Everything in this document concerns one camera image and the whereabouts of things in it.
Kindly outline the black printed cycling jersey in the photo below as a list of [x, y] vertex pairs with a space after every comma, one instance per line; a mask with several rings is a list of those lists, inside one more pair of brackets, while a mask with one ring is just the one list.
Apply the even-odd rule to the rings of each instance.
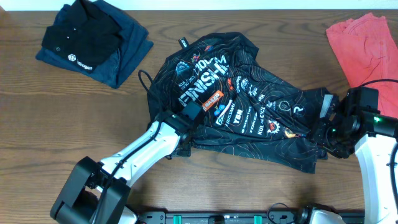
[[191, 146], [276, 162], [312, 174], [327, 152], [310, 139], [339, 99], [326, 88], [301, 90], [257, 60], [242, 33], [212, 33], [165, 59], [147, 95], [149, 113], [181, 112], [191, 102], [203, 118]]

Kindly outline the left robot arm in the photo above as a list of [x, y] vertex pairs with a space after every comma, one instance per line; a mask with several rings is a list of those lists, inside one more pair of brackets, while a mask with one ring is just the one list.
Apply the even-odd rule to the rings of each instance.
[[186, 141], [196, 118], [193, 113], [167, 111], [122, 151], [99, 162], [82, 158], [50, 216], [58, 223], [135, 223], [137, 215], [126, 206], [132, 185]]

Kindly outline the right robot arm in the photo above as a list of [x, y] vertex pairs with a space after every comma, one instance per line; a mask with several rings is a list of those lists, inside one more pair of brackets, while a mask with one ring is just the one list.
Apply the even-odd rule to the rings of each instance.
[[321, 116], [309, 140], [330, 155], [355, 155], [360, 166], [365, 223], [397, 222], [397, 119], [378, 111]]

